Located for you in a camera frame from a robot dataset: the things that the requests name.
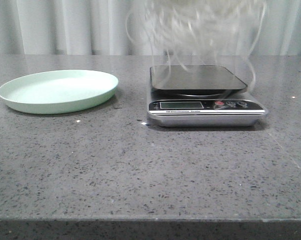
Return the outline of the silver digital kitchen scale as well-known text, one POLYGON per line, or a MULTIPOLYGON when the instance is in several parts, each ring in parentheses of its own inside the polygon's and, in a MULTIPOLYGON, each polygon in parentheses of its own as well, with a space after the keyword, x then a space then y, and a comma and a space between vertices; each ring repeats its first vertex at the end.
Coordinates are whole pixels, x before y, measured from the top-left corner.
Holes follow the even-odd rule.
POLYGON ((156 65, 147 82, 148 118, 162 127, 249 127, 268 110, 221 65, 156 65))

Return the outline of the mint green round plate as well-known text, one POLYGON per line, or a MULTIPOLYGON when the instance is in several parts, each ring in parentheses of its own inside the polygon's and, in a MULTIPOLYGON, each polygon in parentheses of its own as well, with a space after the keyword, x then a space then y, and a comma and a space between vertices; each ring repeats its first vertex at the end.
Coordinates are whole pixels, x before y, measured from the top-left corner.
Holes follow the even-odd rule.
POLYGON ((116 76, 95 70, 54 70, 13 79, 0 87, 0 98, 19 112, 50 115, 72 113, 108 101, 116 76))

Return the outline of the white pleated curtain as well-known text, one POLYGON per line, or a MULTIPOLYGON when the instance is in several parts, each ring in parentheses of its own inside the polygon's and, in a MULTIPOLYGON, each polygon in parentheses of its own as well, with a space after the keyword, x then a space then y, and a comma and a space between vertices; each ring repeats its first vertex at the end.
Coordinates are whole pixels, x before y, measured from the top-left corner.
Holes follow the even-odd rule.
MULTIPOLYGON (((126 17, 139 0, 0 0, 0 54, 164 55, 133 43, 126 17)), ((301 55, 301 0, 264 0, 250 55, 301 55)))

